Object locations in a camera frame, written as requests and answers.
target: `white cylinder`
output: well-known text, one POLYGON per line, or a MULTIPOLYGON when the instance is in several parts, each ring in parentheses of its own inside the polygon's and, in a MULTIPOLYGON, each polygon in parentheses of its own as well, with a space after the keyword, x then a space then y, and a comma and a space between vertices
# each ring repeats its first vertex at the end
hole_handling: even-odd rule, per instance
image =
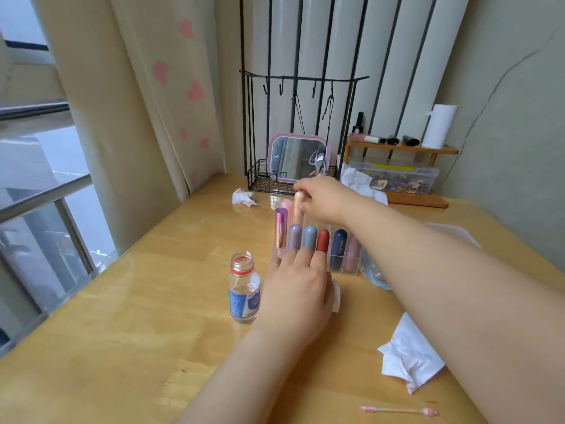
POLYGON ((430 115, 428 128, 422 141, 422 147, 428 149, 443 149, 445 140, 448 136, 449 128, 456 116, 459 106, 446 106, 444 104, 436 104, 433 110, 428 113, 430 115))

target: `forearm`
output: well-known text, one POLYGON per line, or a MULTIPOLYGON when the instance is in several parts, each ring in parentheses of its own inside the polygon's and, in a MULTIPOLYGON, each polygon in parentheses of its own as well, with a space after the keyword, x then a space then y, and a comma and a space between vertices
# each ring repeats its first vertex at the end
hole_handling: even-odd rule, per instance
POLYGON ((253 330, 237 345, 177 424, 256 424, 267 419, 298 351, 253 330))
POLYGON ((562 420, 563 295, 392 208, 354 208, 348 227, 487 419, 562 420))

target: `bottle label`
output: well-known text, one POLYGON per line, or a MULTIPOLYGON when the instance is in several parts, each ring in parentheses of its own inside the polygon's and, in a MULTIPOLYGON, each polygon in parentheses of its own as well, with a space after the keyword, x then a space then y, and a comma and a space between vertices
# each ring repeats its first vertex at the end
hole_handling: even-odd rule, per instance
POLYGON ((261 302, 260 278, 258 274, 251 276, 253 285, 257 285, 257 289, 251 293, 238 294, 230 292, 230 312, 236 318, 247 318, 254 315, 259 310, 261 302))

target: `curtain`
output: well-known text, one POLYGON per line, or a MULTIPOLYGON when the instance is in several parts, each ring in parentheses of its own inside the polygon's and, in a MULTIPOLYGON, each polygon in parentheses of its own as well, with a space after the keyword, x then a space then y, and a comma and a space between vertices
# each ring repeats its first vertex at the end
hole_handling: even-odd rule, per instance
POLYGON ((33 1, 112 238, 125 250, 225 171, 199 5, 33 1))

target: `bottle mouth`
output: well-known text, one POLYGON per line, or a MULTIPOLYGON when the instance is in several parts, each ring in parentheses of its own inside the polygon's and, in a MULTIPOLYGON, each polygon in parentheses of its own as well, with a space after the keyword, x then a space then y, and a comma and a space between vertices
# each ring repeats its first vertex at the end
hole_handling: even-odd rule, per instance
POLYGON ((242 251, 232 256, 232 263, 230 269, 232 274, 238 276, 249 275, 255 268, 253 256, 249 251, 242 251))

